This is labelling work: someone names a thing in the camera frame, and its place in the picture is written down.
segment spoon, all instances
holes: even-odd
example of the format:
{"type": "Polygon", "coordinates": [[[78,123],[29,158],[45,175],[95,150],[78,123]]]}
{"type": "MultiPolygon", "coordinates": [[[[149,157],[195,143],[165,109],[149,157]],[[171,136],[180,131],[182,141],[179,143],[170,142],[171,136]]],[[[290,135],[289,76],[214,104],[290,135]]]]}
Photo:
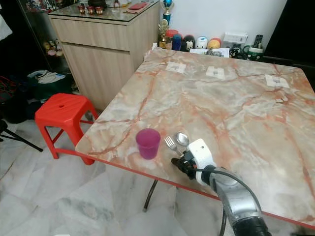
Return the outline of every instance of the spoon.
{"type": "Polygon", "coordinates": [[[176,136],[176,141],[178,142],[179,145],[181,145],[183,147],[188,146],[189,138],[186,134],[184,134],[182,132],[177,132],[175,136],[176,136]]]}

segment white wall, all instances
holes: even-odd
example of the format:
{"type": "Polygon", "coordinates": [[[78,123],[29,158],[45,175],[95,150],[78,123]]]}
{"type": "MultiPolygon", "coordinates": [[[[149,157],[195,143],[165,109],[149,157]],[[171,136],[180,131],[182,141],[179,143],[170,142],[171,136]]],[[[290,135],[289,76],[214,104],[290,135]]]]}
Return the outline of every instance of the white wall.
{"type": "Polygon", "coordinates": [[[173,0],[170,29],[183,36],[223,39],[226,31],[246,32],[246,44],[263,35],[265,48],[277,25],[286,0],[173,0]]]}

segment trophy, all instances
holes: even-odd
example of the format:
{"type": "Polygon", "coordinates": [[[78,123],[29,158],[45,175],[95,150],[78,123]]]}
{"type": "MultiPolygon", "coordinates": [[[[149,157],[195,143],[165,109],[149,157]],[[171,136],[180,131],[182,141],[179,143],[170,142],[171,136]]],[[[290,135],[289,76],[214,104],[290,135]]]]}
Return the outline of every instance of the trophy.
{"type": "Polygon", "coordinates": [[[173,8],[174,3],[173,0],[160,0],[161,6],[164,9],[163,19],[167,20],[168,24],[171,19],[170,10],[173,8]]]}
{"type": "Polygon", "coordinates": [[[160,41],[158,46],[160,48],[165,48],[166,44],[166,31],[168,30],[168,21],[166,19],[161,20],[161,23],[158,25],[159,32],[160,32],[160,41]]]}

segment wooden cabinet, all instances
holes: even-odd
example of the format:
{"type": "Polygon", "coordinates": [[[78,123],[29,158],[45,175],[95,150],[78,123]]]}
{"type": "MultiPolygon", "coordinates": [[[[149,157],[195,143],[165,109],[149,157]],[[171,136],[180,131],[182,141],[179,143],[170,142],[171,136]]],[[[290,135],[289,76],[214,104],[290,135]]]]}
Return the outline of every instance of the wooden cabinet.
{"type": "Polygon", "coordinates": [[[99,18],[77,15],[76,7],[49,17],[80,93],[104,110],[157,42],[159,4],[155,1],[137,15],[108,8],[99,18]]]}

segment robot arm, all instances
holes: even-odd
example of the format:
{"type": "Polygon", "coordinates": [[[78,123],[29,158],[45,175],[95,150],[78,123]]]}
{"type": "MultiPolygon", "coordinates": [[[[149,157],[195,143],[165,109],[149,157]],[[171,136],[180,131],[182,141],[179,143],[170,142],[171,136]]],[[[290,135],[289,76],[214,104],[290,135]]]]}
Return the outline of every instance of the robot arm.
{"type": "Polygon", "coordinates": [[[173,158],[172,163],[217,193],[236,236],[271,236],[254,193],[233,173],[216,167],[202,139],[191,143],[189,151],[181,159],[173,158]]]}

